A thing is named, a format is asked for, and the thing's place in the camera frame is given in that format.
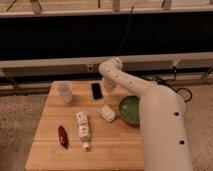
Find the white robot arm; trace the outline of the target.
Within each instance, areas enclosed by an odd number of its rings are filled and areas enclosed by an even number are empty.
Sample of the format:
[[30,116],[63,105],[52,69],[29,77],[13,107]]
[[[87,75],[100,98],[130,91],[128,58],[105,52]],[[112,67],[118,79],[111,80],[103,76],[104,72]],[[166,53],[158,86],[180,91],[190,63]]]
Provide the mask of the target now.
[[186,104],[171,88],[122,71],[115,57],[99,65],[108,89],[116,85],[140,99],[140,130],[145,171],[193,171],[183,115]]

